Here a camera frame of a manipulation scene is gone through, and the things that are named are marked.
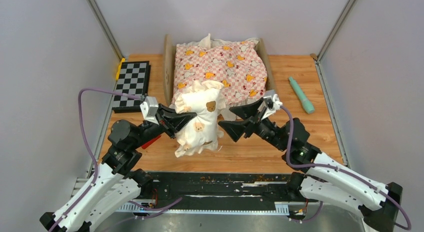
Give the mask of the cream pillow brown spots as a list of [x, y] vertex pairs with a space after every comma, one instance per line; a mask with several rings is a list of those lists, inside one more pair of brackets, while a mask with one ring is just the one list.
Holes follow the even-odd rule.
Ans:
[[202, 153], [203, 150], [215, 151], [218, 139], [224, 133], [219, 130], [218, 115], [226, 107], [222, 94], [224, 84], [218, 81], [194, 81], [174, 95], [173, 107], [178, 114], [196, 114], [185, 127], [176, 134], [179, 148], [174, 152], [177, 158]]

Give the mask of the pink checkered duck cushion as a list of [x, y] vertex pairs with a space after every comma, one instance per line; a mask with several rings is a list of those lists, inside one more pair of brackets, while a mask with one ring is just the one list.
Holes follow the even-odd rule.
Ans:
[[230, 107], [252, 103], [264, 96], [267, 70], [255, 51], [254, 38], [244, 41], [212, 40], [177, 44], [175, 50], [173, 97], [194, 81], [218, 81], [224, 84], [225, 120], [236, 120]]

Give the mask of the wooden pet bed striped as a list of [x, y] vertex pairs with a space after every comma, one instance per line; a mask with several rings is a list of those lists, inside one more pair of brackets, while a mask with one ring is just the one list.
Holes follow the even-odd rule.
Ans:
[[[255, 51], [261, 58], [267, 71], [267, 81], [265, 87], [267, 90], [277, 91], [276, 81], [272, 73], [271, 63], [262, 38], [254, 38], [258, 43]], [[162, 54], [162, 78], [163, 78], [163, 95], [167, 105], [172, 102], [174, 94], [174, 71], [175, 71], [175, 55], [176, 45], [172, 41], [170, 34], [165, 34]]]

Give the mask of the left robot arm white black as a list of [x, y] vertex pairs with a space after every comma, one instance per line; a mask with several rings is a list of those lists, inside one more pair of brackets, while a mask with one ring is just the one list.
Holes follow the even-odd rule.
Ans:
[[152, 195], [153, 179], [142, 169], [133, 170], [142, 156], [137, 149], [147, 148], [163, 133], [174, 138], [197, 114], [178, 114], [146, 102], [141, 111], [144, 120], [140, 125], [123, 119], [112, 125], [108, 136], [111, 146], [94, 174], [63, 207], [40, 217], [47, 231], [95, 231], [123, 204]]

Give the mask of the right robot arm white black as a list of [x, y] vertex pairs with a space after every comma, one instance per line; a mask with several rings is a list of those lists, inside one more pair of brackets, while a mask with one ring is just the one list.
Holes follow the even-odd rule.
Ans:
[[289, 116], [284, 126], [271, 122], [268, 113], [282, 108], [280, 102], [260, 99], [249, 105], [232, 107], [238, 121], [220, 121], [219, 126], [233, 141], [257, 135], [277, 150], [293, 169], [285, 187], [291, 200], [318, 200], [359, 216], [376, 231], [393, 231], [401, 211], [402, 187], [367, 178], [333, 160], [309, 143], [310, 134], [298, 118]]

